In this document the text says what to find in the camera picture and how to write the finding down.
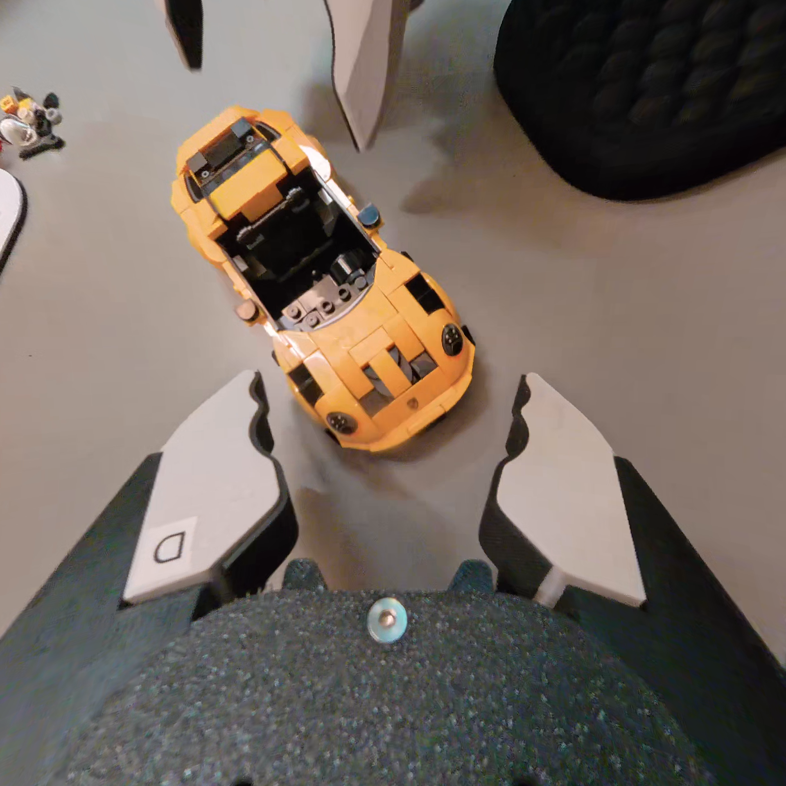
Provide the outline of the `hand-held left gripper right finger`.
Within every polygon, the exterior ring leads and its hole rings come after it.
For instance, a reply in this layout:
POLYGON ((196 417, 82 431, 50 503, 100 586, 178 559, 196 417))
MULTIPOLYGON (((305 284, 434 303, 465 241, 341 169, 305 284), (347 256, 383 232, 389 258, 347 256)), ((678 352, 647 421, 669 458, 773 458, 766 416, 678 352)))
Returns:
POLYGON ((612 447, 536 373, 519 380, 479 525, 503 588, 555 608, 576 589, 640 608, 646 591, 612 447))

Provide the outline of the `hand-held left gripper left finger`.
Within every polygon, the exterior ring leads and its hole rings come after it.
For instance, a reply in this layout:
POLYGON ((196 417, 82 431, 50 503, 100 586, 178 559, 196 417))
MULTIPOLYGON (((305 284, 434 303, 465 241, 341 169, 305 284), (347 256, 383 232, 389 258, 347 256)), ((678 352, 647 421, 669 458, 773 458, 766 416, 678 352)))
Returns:
POLYGON ((228 601, 268 586, 299 535, 269 411, 260 372, 244 370, 165 442, 125 604, 204 586, 228 601))

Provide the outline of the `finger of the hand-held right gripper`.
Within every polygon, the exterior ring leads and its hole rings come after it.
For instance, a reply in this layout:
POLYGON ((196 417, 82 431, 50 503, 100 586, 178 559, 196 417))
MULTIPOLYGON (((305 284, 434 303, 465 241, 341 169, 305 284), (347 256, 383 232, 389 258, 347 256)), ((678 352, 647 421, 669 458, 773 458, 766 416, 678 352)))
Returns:
POLYGON ((182 64, 188 69, 202 69, 202 1, 157 1, 156 5, 182 64))
POLYGON ((398 72, 409 1, 325 1, 332 87, 359 152, 377 137, 398 72))

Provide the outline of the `yellow lego car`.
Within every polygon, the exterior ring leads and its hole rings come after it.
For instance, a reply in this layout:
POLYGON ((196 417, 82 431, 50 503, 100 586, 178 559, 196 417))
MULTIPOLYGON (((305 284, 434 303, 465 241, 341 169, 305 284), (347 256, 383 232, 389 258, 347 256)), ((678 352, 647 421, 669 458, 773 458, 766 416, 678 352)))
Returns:
POLYGON ((443 287, 381 236, 289 113, 233 105, 179 148, 172 206, 270 337, 300 407, 345 449, 397 449, 447 416, 475 342, 443 287))

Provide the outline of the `person's right forearm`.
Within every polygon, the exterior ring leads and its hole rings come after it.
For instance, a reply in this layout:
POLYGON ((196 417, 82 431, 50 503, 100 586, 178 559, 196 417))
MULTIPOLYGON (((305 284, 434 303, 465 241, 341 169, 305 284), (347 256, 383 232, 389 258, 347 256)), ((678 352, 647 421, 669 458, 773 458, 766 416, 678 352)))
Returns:
POLYGON ((784 1, 514 1, 501 98, 569 185, 668 197, 785 143, 784 1))

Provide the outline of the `pile of mixed lego pieces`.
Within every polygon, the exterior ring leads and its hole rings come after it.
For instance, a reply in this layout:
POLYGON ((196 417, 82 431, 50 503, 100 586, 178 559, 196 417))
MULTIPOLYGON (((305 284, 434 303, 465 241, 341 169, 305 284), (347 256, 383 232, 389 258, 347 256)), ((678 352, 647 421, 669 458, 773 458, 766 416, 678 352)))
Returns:
POLYGON ((22 160, 42 152, 63 149, 64 139, 55 132, 62 122, 61 103, 54 93, 36 102, 18 87, 1 99, 1 146, 15 148, 22 160))

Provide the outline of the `white book stand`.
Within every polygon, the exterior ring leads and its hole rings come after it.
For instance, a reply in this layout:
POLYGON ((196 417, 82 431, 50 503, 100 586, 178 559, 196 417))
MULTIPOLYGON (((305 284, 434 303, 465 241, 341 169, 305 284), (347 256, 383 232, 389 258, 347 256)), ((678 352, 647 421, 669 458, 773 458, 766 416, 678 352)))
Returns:
POLYGON ((9 260, 27 216, 27 193, 20 180, 1 169, 1 273, 9 260))

